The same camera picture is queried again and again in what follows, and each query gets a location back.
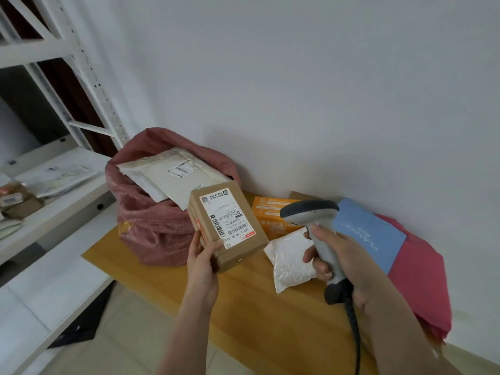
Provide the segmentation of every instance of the small brown box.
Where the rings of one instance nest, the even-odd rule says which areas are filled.
[[[266,247],[269,240],[235,181],[191,191],[188,214],[196,230],[202,231],[202,245],[224,239],[224,246],[212,258],[220,273]]]

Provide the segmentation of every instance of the black cable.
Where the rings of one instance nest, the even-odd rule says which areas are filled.
[[[358,319],[354,311],[352,297],[344,298],[344,308],[346,310],[347,319],[353,331],[354,343],[356,345],[356,370],[355,375],[359,375],[359,367],[361,365],[361,335],[359,334]]]

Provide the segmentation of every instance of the hand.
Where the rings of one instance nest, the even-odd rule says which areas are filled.
[[[212,271],[210,258],[218,248],[222,247],[222,239],[216,242],[209,242],[205,249],[199,243],[199,230],[192,238],[188,254],[188,285],[184,294],[184,300],[200,303],[202,308],[211,312],[218,295],[217,275]]]
[[[354,238],[342,233],[335,234],[315,224],[311,226],[311,232],[317,239],[327,243],[337,254],[346,277],[354,286],[353,302],[358,308],[364,309],[374,294],[379,293],[380,290],[393,288],[384,271]],[[309,232],[305,232],[304,237],[309,239]],[[318,257],[314,246],[305,251],[302,260],[304,263],[313,261],[312,265],[318,279],[326,281],[333,277],[328,265]]]

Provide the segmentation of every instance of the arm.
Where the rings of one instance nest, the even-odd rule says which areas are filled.
[[[368,252],[352,237],[314,227],[318,239],[337,253],[342,269],[354,285],[353,301],[364,311],[380,374],[459,375],[445,359],[437,359],[408,304]],[[332,277],[314,247],[303,260],[313,259],[318,278]]]
[[[212,272],[210,257],[222,241],[210,242],[202,249],[199,235],[197,232],[191,242],[188,285],[157,375],[205,374],[210,314],[218,294],[217,276]]]

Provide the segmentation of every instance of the handheld barcode scanner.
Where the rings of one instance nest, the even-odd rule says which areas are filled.
[[[293,202],[281,208],[279,216],[288,223],[305,225],[309,232],[309,238],[313,240],[320,259],[329,266],[333,278],[327,281],[327,287],[324,290],[324,300],[329,305],[336,303],[344,304],[356,344],[355,373],[359,374],[361,337],[359,335],[358,320],[356,319],[353,307],[353,285],[344,274],[334,250],[325,242],[317,239],[310,229],[310,226],[315,223],[316,225],[332,230],[332,221],[337,216],[339,210],[339,206],[330,200],[304,200]]]

